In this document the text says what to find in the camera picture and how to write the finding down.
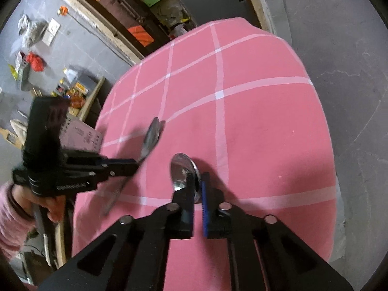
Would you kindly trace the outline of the person left hand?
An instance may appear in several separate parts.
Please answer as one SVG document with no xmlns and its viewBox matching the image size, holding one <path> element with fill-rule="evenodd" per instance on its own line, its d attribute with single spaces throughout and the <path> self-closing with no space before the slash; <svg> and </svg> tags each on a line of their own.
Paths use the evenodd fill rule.
<svg viewBox="0 0 388 291">
<path fill-rule="evenodd" d="M 44 198 L 36 196 L 29 188 L 20 185 L 13 185 L 11 198 L 26 212 L 33 216 L 33 205 L 36 204 L 48 210 L 48 218 L 58 223 L 64 217 L 66 197 L 58 196 L 55 198 Z"/>
</svg>

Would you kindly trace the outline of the pink sleeve forearm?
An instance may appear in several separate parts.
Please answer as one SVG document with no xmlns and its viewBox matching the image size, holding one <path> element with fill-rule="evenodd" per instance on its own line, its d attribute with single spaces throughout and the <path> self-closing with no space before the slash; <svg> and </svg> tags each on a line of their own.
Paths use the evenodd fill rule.
<svg viewBox="0 0 388 291">
<path fill-rule="evenodd" d="M 35 226 L 34 218 L 13 198 L 13 187 L 11 182 L 1 185 L 1 251 L 8 261 L 19 252 L 28 233 Z"/>
</svg>

